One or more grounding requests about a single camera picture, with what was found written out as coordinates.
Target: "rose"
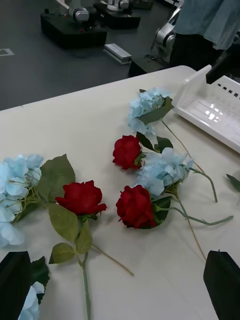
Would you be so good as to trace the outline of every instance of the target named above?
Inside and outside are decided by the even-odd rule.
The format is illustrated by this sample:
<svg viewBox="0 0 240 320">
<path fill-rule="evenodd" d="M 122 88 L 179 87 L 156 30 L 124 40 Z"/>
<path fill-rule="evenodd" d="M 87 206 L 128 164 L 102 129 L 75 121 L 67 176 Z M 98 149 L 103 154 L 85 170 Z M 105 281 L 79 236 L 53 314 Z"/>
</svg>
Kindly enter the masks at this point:
<svg viewBox="0 0 240 320">
<path fill-rule="evenodd" d="M 117 214 L 127 227 L 155 227 L 151 197 L 141 185 L 126 186 L 116 203 Z"/>
<path fill-rule="evenodd" d="M 135 165 L 136 158 L 141 153 L 139 139 L 132 135 L 123 135 L 114 145 L 113 162 L 123 169 L 138 169 L 141 164 Z"/>
<path fill-rule="evenodd" d="M 64 198 L 56 197 L 60 206 L 72 211 L 76 215 L 97 214 L 107 209 L 102 203 L 102 192 L 94 186 L 94 181 L 83 183 L 73 182 L 63 186 Z"/>
</svg>

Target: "light blue hydrangea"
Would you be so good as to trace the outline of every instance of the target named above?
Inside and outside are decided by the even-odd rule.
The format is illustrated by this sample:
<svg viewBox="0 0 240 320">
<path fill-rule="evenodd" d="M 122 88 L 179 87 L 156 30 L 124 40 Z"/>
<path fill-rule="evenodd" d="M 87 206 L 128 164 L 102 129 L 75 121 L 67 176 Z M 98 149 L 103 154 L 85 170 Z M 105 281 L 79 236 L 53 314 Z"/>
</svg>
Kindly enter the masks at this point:
<svg viewBox="0 0 240 320">
<path fill-rule="evenodd" d="M 29 157 L 19 154 L 16 158 L 5 158 L 0 163 L 0 194 L 25 197 L 27 187 L 37 184 L 41 178 L 40 165 L 43 159 L 38 154 L 30 154 Z"/>
<path fill-rule="evenodd" d="M 38 281 L 31 285 L 18 320 L 38 320 L 40 310 L 37 294 L 44 294 L 44 291 L 44 286 Z"/>
<path fill-rule="evenodd" d="M 165 148 L 162 153 L 149 152 L 144 166 L 138 171 L 137 184 L 148 189 L 154 198 L 158 198 L 167 186 L 188 176 L 193 166 L 191 159 L 183 165 L 187 154 L 178 155 L 174 149 Z"/>
<path fill-rule="evenodd" d="M 151 124 L 145 125 L 137 118 L 161 106 L 164 101 L 163 98 L 167 97 L 168 95 L 168 92 L 160 88 L 153 88 L 152 90 L 140 93 L 138 99 L 130 102 L 128 114 L 129 127 L 134 132 L 138 131 L 143 135 L 154 135 L 155 132 L 153 126 Z"/>
<path fill-rule="evenodd" d="M 15 228 L 10 222 L 14 220 L 14 211 L 19 207 L 9 206 L 13 199 L 0 194 L 0 248 L 10 244 L 21 245 L 24 242 L 24 234 Z"/>
</svg>

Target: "gray floor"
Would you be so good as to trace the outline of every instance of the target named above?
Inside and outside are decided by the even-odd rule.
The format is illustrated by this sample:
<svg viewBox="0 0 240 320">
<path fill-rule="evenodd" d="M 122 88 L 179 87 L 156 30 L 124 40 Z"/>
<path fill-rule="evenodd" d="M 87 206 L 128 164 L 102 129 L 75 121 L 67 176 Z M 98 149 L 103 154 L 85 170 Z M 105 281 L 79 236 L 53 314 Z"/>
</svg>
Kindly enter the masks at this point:
<svg viewBox="0 0 240 320">
<path fill-rule="evenodd" d="M 120 65 L 102 48 L 64 50 L 41 33 L 40 13 L 48 0 L 0 0 L 0 110 L 125 79 L 129 65 Z M 146 54 L 170 8 L 154 3 L 141 15 L 138 29 L 108 30 L 115 43 L 135 56 Z"/>
</svg>

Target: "plastic tray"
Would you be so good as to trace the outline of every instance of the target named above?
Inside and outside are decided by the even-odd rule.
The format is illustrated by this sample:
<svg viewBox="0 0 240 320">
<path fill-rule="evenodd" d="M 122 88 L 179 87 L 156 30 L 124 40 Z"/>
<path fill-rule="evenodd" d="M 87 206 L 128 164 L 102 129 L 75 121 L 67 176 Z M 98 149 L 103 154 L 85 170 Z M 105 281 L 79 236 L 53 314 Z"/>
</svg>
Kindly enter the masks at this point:
<svg viewBox="0 0 240 320">
<path fill-rule="evenodd" d="M 227 76 L 207 84 L 210 69 L 208 65 L 185 79 L 173 110 L 240 153 L 240 84 Z"/>
</svg>

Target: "table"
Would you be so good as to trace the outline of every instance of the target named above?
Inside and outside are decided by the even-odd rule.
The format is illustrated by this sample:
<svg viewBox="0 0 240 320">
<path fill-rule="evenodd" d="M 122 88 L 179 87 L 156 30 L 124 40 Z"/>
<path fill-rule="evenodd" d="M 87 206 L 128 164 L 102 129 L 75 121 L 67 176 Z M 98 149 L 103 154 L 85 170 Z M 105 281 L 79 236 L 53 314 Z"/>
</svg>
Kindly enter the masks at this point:
<svg viewBox="0 0 240 320">
<path fill-rule="evenodd" d="M 127 126 L 128 103 L 139 89 L 165 87 L 173 95 L 193 70 L 180 66 L 50 98 L 1 111 L 1 160 L 19 153 L 39 153 L 45 160 L 67 154 L 77 181 L 94 180 L 108 209 L 100 223 L 93 221 L 94 242 L 131 269 L 131 277 L 118 265 L 91 250 L 88 277 L 92 320 L 217 320 L 203 281 L 205 263 L 183 217 L 171 211 L 162 225 L 148 230 L 125 228 L 118 222 L 115 204 L 120 191 L 133 185 L 135 175 L 112 163 L 114 143 Z M 227 251 L 240 265 L 239 194 L 226 173 L 240 170 L 239 155 L 171 111 L 165 118 L 200 166 L 213 179 L 218 195 L 214 203 L 209 181 L 191 174 L 180 188 L 189 215 L 216 221 L 233 214 L 228 223 L 209 227 L 193 222 L 207 254 Z M 178 141 L 156 123 L 159 136 Z M 63 241 L 50 224 L 48 213 L 38 210 L 18 224 L 26 233 L 21 247 L 32 260 L 50 257 L 52 247 Z M 40 306 L 40 320 L 87 319 L 82 272 L 74 261 L 52 265 L 51 280 Z"/>
</svg>

